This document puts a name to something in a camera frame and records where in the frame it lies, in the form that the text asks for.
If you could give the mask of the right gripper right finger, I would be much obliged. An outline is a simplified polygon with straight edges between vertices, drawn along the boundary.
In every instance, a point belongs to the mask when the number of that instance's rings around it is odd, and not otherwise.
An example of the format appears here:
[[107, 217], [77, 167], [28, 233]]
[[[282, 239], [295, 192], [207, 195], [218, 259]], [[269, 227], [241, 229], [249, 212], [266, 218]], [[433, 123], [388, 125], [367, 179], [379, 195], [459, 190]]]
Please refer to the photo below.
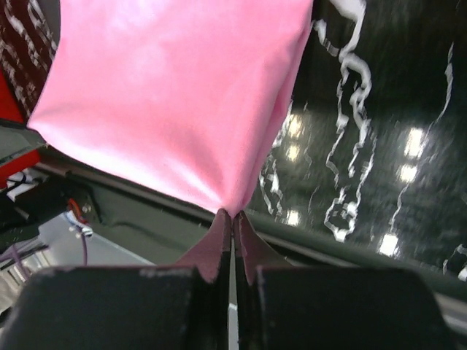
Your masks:
[[233, 221], [241, 349], [453, 349], [433, 293], [394, 268], [296, 267]]

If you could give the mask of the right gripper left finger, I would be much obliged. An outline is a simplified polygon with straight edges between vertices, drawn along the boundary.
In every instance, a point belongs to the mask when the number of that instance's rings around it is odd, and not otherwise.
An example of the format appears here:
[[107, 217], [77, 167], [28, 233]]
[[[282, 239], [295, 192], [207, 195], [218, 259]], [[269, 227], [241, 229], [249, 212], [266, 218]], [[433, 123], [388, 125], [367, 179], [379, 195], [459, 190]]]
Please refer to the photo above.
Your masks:
[[227, 349], [231, 218], [172, 265], [35, 273], [7, 317], [3, 349]]

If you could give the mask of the pink t shirt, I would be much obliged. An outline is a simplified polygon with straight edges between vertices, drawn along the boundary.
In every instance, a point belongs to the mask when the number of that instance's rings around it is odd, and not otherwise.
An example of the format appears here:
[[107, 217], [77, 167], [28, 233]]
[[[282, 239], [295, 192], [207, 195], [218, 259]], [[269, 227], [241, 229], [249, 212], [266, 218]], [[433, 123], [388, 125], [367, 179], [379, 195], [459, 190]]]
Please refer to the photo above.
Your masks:
[[311, 16], [310, 1], [62, 1], [28, 126], [98, 170], [235, 215], [287, 115]]

